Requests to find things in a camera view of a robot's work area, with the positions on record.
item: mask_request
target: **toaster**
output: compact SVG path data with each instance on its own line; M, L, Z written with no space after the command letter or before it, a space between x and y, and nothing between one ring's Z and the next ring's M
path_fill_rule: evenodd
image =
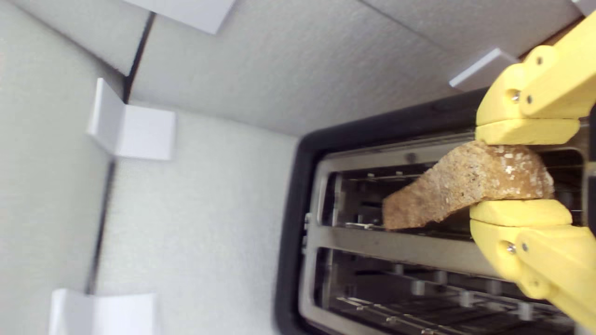
M323 129L300 142L275 301L284 334L573 334L582 327L495 272L460 210L386 231L382 200L474 139L486 90ZM589 225L589 118L562 145L532 147L573 225Z

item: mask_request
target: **toaster slot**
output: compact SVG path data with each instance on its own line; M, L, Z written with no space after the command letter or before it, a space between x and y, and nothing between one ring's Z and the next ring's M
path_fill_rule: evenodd
M583 158L573 149L539 153L553 177L555 198L572 213L573 223L582 222ZM383 199L406 187L435 162L384 166L333 172L324 190L321 223L332 227L382 231ZM468 209L453 213L442 222L422 228L402 229L402 234L471 240Z
M320 255L330 272L319 277L320 306L387 334L573 333L570 318L513 283L339 250Z

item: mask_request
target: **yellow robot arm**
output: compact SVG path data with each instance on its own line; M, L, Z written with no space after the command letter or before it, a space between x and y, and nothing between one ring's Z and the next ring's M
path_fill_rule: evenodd
M563 144L596 103L596 13L554 46L503 71L476 116L488 144ZM470 209L474 241L525 295L547 299L596 334L596 238L557 200L485 201Z

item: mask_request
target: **bread crust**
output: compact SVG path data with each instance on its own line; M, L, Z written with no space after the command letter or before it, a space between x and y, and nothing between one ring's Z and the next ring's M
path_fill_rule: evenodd
M440 222L458 209L485 200L553 198L542 159L525 145L463 144L431 169L383 200L388 230Z

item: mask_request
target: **foam board wall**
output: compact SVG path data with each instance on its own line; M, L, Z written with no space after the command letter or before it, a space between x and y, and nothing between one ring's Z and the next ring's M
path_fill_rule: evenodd
M98 294L156 292L163 334L275 334L296 139L194 113L178 121L173 161L118 162Z
M0 334L47 334L50 294L84 290L108 155L85 134L97 77L122 78L0 0Z
M457 72L494 48L517 57L581 15L569 0L362 1L457 55Z
M580 15L569 0L370 3L239 0L216 36L158 17L133 97L301 135L456 94L490 50L521 54Z
M216 36L157 17L132 96L301 135L451 94L454 59L357 1L237 1Z
M149 11L122 0L11 0L128 75Z

